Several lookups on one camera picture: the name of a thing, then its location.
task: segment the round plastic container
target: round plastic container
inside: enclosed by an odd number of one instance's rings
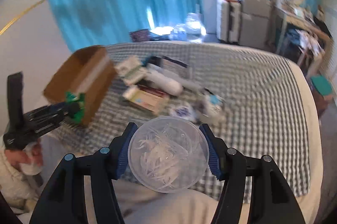
[[[144,186],[161,193],[187,189],[200,180],[208,165],[205,136],[194,124],[178,117],[159,117],[134,133],[128,161]]]

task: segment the gold wall trim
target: gold wall trim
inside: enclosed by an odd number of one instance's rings
[[[2,30],[0,30],[0,35],[3,34],[8,28],[10,28],[11,25],[13,25],[17,20],[19,20],[23,15],[25,15],[28,12],[30,12],[33,8],[36,8],[37,6],[41,5],[44,1],[46,1],[46,0],[38,1],[33,6],[29,7],[28,9],[26,9],[25,11],[23,11],[22,13],[20,13],[18,16],[16,16]]]

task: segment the silver bolt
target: silver bolt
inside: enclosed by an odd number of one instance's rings
[[[263,160],[264,160],[264,161],[267,161],[267,162],[271,162],[273,159],[272,159],[272,157],[269,156],[269,155],[264,155],[264,156],[263,156]]]
[[[227,149],[227,153],[230,155],[235,155],[236,154],[236,150],[234,148],[228,148]]]
[[[107,154],[110,152],[109,147],[102,147],[101,150],[99,150],[102,154]]]
[[[69,160],[72,160],[73,157],[74,157],[74,156],[73,156],[72,154],[66,154],[66,155],[64,156],[64,159],[67,160],[67,161],[69,161]]]

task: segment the checkered blanket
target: checkered blanket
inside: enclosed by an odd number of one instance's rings
[[[269,154],[278,164],[295,196],[309,190],[308,129],[299,89],[288,61],[276,55],[220,48],[200,44],[132,43],[107,47],[118,63],[130,54],[141,59],[149,55],[169,56],[189,64],[193,80],[225,100],[225,114],[217,126],[210,126],[216,137],[243,155],[260,158]],[[92,154],[123,133],[129,121],[149,120],[151,114],[121,100],[126,86],[113,81],[88,128],[63,124],[57,129],[62,141],[74,152]],[[193,104],[197,97],[185,90],[170,104]],[[168,107],[161,113],[168,114]],[[127,168],[123,178],[136,182]],[[223,182],[209,169],[191,189],[219,199]],[[246,179],[244,201],[250,201],[251,178]]]

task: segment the hand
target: hand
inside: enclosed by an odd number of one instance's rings
[[[32,164],[33,161],[37,166],[43,165],[40,139],[32,148],[32,158],[29,158],[25,151],[20,150],[5,150],[4,153],[10,165],[18,171],[21,171],[20,163]]]

